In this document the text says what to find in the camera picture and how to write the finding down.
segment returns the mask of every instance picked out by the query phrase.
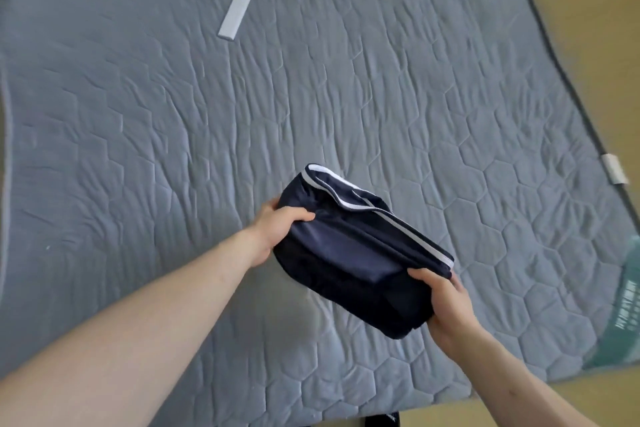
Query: navy blue shorts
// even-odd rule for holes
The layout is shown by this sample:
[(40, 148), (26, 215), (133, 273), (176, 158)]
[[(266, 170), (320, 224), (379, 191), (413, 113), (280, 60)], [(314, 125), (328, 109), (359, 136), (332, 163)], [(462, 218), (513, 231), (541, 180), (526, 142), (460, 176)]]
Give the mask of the navy blue shorts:
[(433, 315), (431, 289), (406, 272), (428, 268), (451, 277), (453, 257), (391, 213), (372, 192), (309, 164), (278, 206), (302, 206), (316, 219), (296, 222), (273, 249), (294, 280), (393, 339)]

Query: quilted mattress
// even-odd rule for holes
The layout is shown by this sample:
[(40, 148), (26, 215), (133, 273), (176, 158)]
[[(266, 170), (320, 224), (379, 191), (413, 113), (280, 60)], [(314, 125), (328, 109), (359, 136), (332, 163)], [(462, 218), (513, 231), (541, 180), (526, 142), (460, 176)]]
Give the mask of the quilted mattress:
[[(602, 334), (632, 217), (528, 0), (0, 0), (0, 375), (250, 222), (309, 162), (452, 251), (544, 380)], [(301, 426), (468, 397), (401, 341), (252, 271), (158, 426)]]

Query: person's right hand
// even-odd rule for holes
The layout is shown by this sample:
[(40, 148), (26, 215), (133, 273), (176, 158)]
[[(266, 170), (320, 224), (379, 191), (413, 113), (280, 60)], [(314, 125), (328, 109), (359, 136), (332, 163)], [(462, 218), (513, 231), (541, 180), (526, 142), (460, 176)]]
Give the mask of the person's right hand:
[(467, 289), (455, 273), (447, 280), (429, 269), (407, 271), (411, 277), (431, 287), (434, 315), (427, 322), (429, 332), (438, 347), (459, 363), (463, 342), (473, 341), (478, 334), (487, 334), (474, 314)]

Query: beige floor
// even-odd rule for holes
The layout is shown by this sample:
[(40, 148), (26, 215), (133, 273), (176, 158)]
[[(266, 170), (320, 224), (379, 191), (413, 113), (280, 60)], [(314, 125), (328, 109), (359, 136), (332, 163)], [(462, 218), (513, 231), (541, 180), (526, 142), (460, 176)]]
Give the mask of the beige floor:
[[(565, 69), (640, 208), (640, 0), (536, 0)], [(555, 385), (600, 425), (640, 424), (640, 367)], [(479, 401), (402, 412), (403, 427), (494, 426)], [(360, 420), (324, 423), (355, 427)]]

